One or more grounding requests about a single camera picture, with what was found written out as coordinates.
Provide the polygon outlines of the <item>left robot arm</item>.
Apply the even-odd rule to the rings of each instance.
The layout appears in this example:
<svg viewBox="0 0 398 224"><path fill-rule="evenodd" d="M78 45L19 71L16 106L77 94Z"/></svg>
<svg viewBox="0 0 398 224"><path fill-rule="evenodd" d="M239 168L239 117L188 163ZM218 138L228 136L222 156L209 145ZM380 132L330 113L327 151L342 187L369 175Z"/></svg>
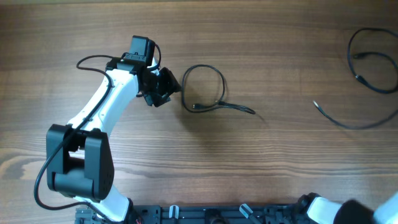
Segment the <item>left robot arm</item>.
<svg viewBox="0 0 398 224"><path fill-rule="evenodd" d="M78 115L66 125L54 124L47 131L47 158L34 185L36 203L43 176L51 191L74 198L73 206L86 205L100 223L143 223L131 199L113 184L114 164L109 135L126 106L136 97L149 106L170 101L181 86L172 72L160 66L159 46L147 37L133 36L131 47L121 57L110 57L101 71L104 80Z"/></svg>

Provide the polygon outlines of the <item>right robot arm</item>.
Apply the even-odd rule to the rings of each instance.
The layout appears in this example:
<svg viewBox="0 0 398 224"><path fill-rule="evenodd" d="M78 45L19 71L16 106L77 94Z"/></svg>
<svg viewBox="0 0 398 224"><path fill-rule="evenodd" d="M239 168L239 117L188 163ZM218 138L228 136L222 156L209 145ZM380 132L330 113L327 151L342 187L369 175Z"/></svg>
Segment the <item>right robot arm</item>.
<svg viewBox="0 0 398 224"><path fill-rule="evenodd" d="M376 210L371 210L357 200L340 204L315 193L303 195L294 206L294 214L304 215L319 224L391 224L397 223L397 194Z"/></svg>

